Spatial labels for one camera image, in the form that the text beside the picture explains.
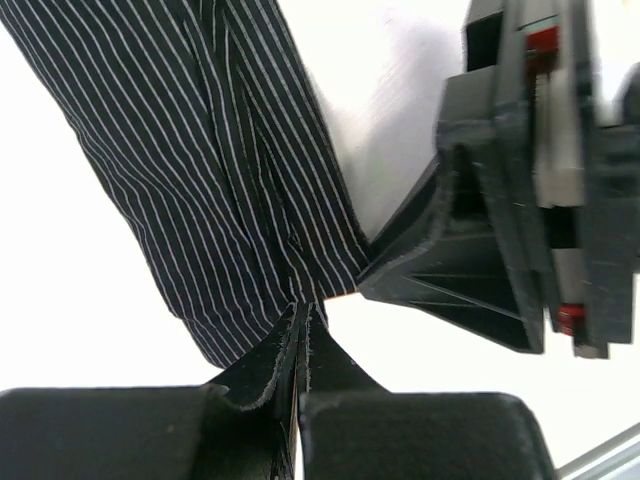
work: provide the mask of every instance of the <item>black striped fabric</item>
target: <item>black striped fabric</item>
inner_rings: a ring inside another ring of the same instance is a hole
[[[367,243],[276,0],[0,0],[0,21],[211,363],[355,290]]]

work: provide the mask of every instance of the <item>black cloth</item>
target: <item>black cloth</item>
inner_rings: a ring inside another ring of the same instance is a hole
[[[0,0],[0,21],[211,363],[355,291],[367,242],[275,0]]]

